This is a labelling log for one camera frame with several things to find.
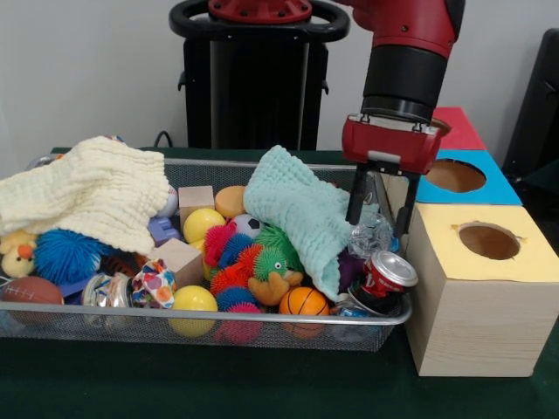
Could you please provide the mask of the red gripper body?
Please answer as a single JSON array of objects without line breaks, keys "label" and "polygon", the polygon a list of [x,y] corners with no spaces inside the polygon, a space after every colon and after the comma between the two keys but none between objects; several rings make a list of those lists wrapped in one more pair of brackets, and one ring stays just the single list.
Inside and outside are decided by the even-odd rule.
[{"label": "red gripper body", "polygon": [[402,172],[425,175],[442,141],[438,127],[365,113],[347,117],[342,130],[342,152],[355,163],[396,164]]}]

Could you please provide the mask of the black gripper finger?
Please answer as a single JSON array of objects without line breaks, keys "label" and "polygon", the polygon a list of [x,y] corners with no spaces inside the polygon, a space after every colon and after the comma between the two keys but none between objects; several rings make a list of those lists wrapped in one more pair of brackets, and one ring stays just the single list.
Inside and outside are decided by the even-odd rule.
[{"label": "black gripper finger", "polygon": [[420,174],[413,172],[403,172],[401,174],[401,177],[404,177],[408,180],[408,187],[406,190],[404,205],[400,207],[397,212],[395,224],[396,235],[404,235],[408,233],[411,222],[411,214],[413,211],[414,202],[416,201],[418,184],[420,181]]},{"label": "black gripper finger", "polygon": [[367,166],[364,163],[358,163],[346,214],[346,221],[348,223],[359,223],[363,201],[367,192],[367,175]]}]

